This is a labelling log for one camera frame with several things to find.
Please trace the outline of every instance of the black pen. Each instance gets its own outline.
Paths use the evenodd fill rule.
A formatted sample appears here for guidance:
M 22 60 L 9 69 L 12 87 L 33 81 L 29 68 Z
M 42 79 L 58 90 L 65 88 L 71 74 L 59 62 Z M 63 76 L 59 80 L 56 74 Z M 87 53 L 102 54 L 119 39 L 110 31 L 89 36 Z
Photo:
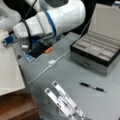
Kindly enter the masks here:
M 82 86 L 84 86 L 84 87 L 92 88 L 92 89 L 94 89 L 94 90 L 98 90 L 98 91 L 100 91 L 100 92 L 107 92 L 107 91 L 105 91 L 105 90 L 102 89 L 102 88 L 98 88 L 98 87 L 92 86 L 92 85 L 87 84 L 87 83 L 84 83 L 84 82 L 81 82 L 80 85 L 82 85 Z

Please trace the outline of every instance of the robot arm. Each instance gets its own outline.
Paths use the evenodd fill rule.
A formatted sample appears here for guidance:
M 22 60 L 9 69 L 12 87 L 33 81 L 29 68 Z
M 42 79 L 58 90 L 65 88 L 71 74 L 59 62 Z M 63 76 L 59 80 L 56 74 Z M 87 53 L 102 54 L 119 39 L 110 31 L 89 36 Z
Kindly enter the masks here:
M 46 12 L 39 12 L 36 16 L 26 20 L 32 36 L 49 39 L 59 36 L 80 26 L 86 17 L 85 6 L 80 0 L 68 0 L 68 3 Z M 26 26 L 23 22 L 17 24 L 14 33 L 18 39 L 28 37 Z
M 3 0 L 0 0 L 0 30 L 7 30 L 11 32 L 13 26 L 18 24 L 20 20 L 20 14 L 8 8 Z

